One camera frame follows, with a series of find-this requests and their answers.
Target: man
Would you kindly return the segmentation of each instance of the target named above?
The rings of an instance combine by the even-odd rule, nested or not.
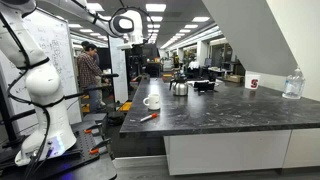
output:
[[[101,77],[102,71],[94,62],[93,57],[97,54],[97,46],[88,44],[85,52],[77,58],[79,69],[79,80],[81,88],[97,87],[96,76]],[[98,91],[89,91],[90,96],[90,112],[95,112],[99,107]]]
[[[85,52],[84,49],[86,48],[86,46],[88,46],[90,43],[88,41],[83,41],[81,43],[81,46],[83,47],[83,53]],[[100,59],[99,59],[99,55],[96,53],[93,56],[93,60],[96,63],[96,65],[99,67],[100,64]],[[101,87],[101,77],[100,76],[96,76],[96,81],[97,81],[97,86]],[[99,103],[101,106],[105,106],[106,104],[102,101],[102,91],[98,90],[98,99],[99,99]]]

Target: marble countertop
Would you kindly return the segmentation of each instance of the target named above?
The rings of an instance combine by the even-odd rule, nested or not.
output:
[[[320,102],[302,98],[288,100],[282,92],[259,87],[248,90],[235,83],[221,83],[218,92],[198,95],[189,86],[188,96],[173,96],[162,79],[142,80],[120,135],[159,137],[320,128]],[[159,93],[161,109],[150,111],[143,99]],[[159,117],[140,119],[158,112]]]

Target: water bottle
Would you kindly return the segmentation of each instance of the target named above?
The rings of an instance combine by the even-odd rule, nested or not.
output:
[[[299,67],[294,70],[295,75],[288,76],[285,82],[284,92],[282,97],[288,99],[300,99],[305,83],[305,79]]]

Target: plaid shirt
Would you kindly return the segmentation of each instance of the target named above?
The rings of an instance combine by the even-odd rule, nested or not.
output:
[[[89,85],[96,85],[95,76],[101,76],[102,71],[94,62],[93,58],[87,53],[82,53],[77,57],[79,69],[80,87],[85,88]]]

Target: black stand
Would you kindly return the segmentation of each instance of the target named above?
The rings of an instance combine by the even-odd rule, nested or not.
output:
[[[35,175],[32,176],[33,179],[53,178],[56,175],[61,175],[61,173],[65,173],[99,159],[99,153],[89,153],[91,148],[96,146],[93,135],[86,134],[83,130],[76,131],[75,135],[77,138],[76,144],[66,151],[64,155],[48,159]],[[21,179],[23,177],[26,166],[15,166],[14,159],[7,161],[6,164],[8,167],[4,168],[0,179]]]

